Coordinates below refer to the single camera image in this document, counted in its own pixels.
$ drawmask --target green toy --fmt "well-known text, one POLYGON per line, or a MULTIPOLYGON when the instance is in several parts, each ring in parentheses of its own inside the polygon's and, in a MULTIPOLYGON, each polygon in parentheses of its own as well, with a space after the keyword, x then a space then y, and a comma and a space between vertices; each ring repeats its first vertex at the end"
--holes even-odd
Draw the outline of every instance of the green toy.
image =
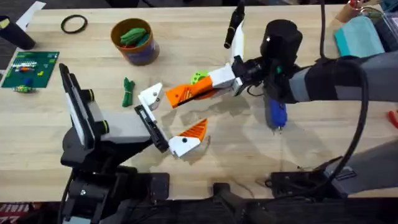
POLYGON ((147 34, 144 28, 132 28, 129 32, 125 33, 120 37, 120 44, 126 47, 132 46, 147 34))
POLYGON ((129 81, 128 78, 124 78, 124 98, 122 102, 122 107, 128 107, 132 105, 132 91, 136 84, 133 81, 129 81))
POLYGON ((199 80, 201 80, 202 78, 205 78, 208 74, 208 71, 197 71, 194 75, 192 75, 191 77, 191 84, 195 84, 197 83, 199 80))
POLYGON ((45 88, 59 52, 19 52, 10 69, 5 74, 3 88, 14 88, 30 78, 32 88, 45 88))
POLYGON ((138 42, 137 47, 144 45, 144 43, 149 39, 149 34, 145 34, 138 42))

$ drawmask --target cup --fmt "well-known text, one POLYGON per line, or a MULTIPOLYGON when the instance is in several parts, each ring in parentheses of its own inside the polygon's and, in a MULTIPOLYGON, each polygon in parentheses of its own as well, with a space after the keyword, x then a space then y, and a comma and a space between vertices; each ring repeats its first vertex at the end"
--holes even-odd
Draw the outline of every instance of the cup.
POLYGON ((147 65, 152 63, 159 55, 159 45, 154 39, 150 25, 142 19, 126 19, 117 23, 111 31, 111 39, 115 47, 123 54, 123 57, 133 65, 147 65), (120 44, 120 36, 132 28, 144 28, 149 38, 138 47, 124 47, 120 44))

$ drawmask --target blue marker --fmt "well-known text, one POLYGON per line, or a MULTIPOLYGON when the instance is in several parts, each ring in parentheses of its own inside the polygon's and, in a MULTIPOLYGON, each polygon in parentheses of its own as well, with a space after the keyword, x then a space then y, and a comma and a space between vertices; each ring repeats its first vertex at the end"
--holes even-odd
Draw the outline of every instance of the blue marker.
POLYGON ((269 98, 269 107, 271 109, 272 125, 281 133, 287 121, 286 105, 269 98))

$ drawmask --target black cylinder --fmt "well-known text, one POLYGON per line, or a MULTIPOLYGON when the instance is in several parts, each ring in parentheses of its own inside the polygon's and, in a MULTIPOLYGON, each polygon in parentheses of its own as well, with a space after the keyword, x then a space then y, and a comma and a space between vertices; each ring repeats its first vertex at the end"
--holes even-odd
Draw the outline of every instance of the black cylinder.
POLYGON ((96 123, 94 123, 94 128, 100 134, 108 134, 109 133, 109 124, 105 120, 97 121, 96 123))
POLYGON ((88 102, 88 103, 95 100, 95 98, 94 98, 94 92, 93 92, 92 89, 89 89, 89 90, 82 90, 82 91, 80 92, 80 94, 81 94, 81 96, 83 97, 83 99, 84 99, 86 102, 88 102))
POLYGON ((8 42, 23 50, 32 49, 36 44, 35 41, 30 38, 17 24, 11 22, 8 16, 0 16, 0 22, 7 19, 9 23, 4 23, 5 27, 0 27, 0 37, 6 39, 8 42))

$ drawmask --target wooden table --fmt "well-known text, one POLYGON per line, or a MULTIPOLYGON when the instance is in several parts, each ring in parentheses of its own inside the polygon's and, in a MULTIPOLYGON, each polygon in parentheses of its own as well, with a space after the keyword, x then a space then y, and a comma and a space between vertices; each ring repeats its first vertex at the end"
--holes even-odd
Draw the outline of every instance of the wooden table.
MULTIPOLYGON (((329 57, 337 56, 332 30, 338 23, 332 20, 340 9, 326 7, 325 52, 329 57)), ((42 10, 33 17, 28 33, 37 41, 35 50, 60 51, 58 63, 69 66, 82 88, 94 90, 102 109, 134 113, 133 107, 121 107, 124 77, 136 83, 136 105, 137 94, 157 82, 168 89, 188 83, 196 70, 223 65, 228 58, 223 43, 232 11, 232 7, 42 10), (88 18, 81 34, 60 30, 62 19, 71 14, 88 18), (152 26, 160 55, 151 65, 129 65, 110 41, 113 25, 129 17, 145 19, 152 26)), ((319 6, 247 7, 244 58, 259 56, 264 29, 273 19, 297 24, 303 33, 297 63, 312 64, 319 53, 319 6)), ((60 164, 61 143, 71 122, 58 69, 48 87, 35 94, 2 88, 0 96, 0 201, 60 200, 70 172, 60 164)), ((396 137, 397 130, 385 115, 395 108, 391 103, 371 103, 358 152, 396 137)), ((262 97, 223 96, 177 110, 164 98, 155 115, 166 133, 178 134, 200 118, 208 118, 203 144, 183 159, 149 147, 125 165, 141 172, 168 172, 170 198, 205 198, 217 181, 229 182, 232 191, 243 197, 271 197, 256 179, 273 171, 297 170, 297 166, 315 167, 341 155, 351 141, 358 111, 359 102, 288 105, 289 122, 280 135, 265 124, 262 97)))

